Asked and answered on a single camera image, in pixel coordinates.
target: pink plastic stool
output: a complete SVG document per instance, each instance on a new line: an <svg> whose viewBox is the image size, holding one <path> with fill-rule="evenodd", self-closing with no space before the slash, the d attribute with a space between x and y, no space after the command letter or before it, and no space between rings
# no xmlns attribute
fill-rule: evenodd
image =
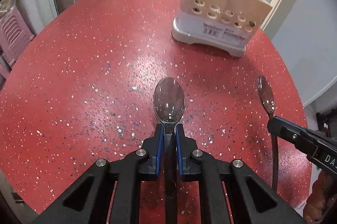
<svg viewBox="0 0 337 224"><path fill-rule="evenodd" d="M2 22L0 31L0 46L9 66L17 61L28 42L34 38L20 12L14 7L11 15Z"/></svg>

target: utensil holder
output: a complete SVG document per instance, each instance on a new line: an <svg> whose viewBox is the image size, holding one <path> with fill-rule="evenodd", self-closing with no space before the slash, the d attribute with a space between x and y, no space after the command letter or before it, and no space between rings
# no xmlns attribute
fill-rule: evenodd
<svg viewBox="0 0 337 224"><path fill-rule="evenodd" d="M241 57L271 9L263 0L181 0L172 36Z"/></svg>

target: red table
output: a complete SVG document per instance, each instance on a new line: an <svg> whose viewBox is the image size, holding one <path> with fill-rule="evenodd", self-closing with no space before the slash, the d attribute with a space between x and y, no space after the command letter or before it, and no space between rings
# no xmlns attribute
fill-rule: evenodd
<svg viewBox="0 0 337 224"><path fill-rule="evenodd" d="M264 74L275 114L306 126L294 83L258 31L242 58L171 37L180 0L80 0L30 43L0 94L0 168L42 212L98 158L118 160L153 135L152 95L164 76L186 97L181 122L214 157L242 158L271 183L267 115L257 94ZM308 196L310 164L279 141L278 192L293 207ZM142 183L140 222L163 223L163 187ZM180 183L179 223L199 223L196 183Z"/></svg>

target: spoon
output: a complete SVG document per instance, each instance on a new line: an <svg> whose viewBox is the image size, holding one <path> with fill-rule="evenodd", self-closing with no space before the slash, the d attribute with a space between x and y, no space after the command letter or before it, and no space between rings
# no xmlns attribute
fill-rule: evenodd
<svg viewBox="0 0 337 224"><path fill-rule="evenodd" d="M273 91L266 79L265 76L259 75L257 78L257 90L260 97L262 106L269 119L274 116L275 110L275 101ZM272 154L273 154L273 179L272 179L272 189L277 190L278 182L278 146L277 146L277 137L270 134L272 139Z"/></svg>
<svg viewBox="0 0 337 224"><path fill-rule="evenodd" d="M163 78L153 95L154 112L165 128L164 135L164 188L165 223L176 224L177 204L177 160L174 128L185 110L185 96L180 84L171 77Z"/></svg>

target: barcode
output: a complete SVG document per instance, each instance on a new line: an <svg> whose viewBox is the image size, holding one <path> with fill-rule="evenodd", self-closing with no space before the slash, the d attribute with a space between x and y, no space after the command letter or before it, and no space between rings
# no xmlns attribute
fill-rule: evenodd
<svg viewBox="0 0 337 224"><path fill-rule="evenodd" d="M218 35L219 35L219 31L218 30L210 29L208 27L204 27L203 28L203 33L207 34L207 35L211 35L213 37L218 37Z"/></svg>

